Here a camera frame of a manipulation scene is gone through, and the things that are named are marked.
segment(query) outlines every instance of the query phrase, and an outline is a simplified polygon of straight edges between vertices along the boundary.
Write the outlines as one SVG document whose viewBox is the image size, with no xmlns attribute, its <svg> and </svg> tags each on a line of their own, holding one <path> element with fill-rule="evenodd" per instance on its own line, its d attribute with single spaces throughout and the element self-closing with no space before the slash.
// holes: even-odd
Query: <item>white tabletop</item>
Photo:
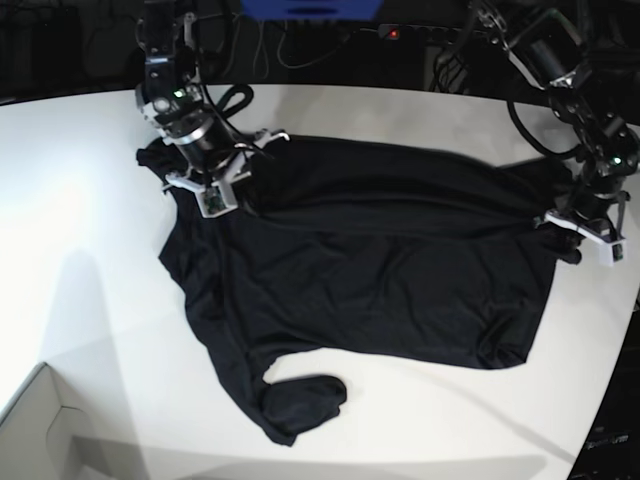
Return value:
<svg viewBox="0 0 640 480">
<path fill-rule="evenodd" d="M 537 156 L 503 102 L 344 87 L 255 90 L 254 103 L 233 118 L 239 128 L 451 150 L 494 165 Z M 520 110 L 548 145 L 575 142 L 548 110 Z M 286 448 L 222 390 L 187 325 L 184 295 L 157 259 L 176 207 L 135 161 L 155 136 L 133 92 L 0 108 L 0 405 L 45 360 L 60 375 L 62 403 L 91 418 L 91 431 L 79 435 L 105 440 L 114 470 L 132 472 L 142 459 L 138 467 L 154 480 L 298 479 L 301 471 L 566 479 L 640 286 L 640 205 L 626 219 L 627 261 L 602 267 L 585 243 L 580 266 L 558 265 L 523 366 L 477 371 L 332 350 L 280 359 L 268 381 L 333 374 L 349 397 L 338 418 Z M 637 179 L 627 187 L 640 193 Z"/>
</svg>

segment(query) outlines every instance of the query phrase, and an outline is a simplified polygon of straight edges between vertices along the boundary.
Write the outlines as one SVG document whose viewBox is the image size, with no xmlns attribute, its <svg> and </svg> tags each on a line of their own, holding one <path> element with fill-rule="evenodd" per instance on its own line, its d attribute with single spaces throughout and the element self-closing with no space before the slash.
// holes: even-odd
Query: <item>black t-shirt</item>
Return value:
<svg viewBox="0 0 640 480">
<path fill-rule="evenodd" d="M 570 182 L 552 161 L 495 169 L 390 145 L 294 137 L 252 158 L 244 208 L 200 216 L 172 189 L 178 218 L 160 260 L 220 383 L 274 442 L 339 414 L 344 384 L 269 385 L 280 356 L 321 347 L 478 369 L 524 363 L 565 233 L 534 228 Z M 155 142 L 141 165 L 184 170 Z"/>
</svg>

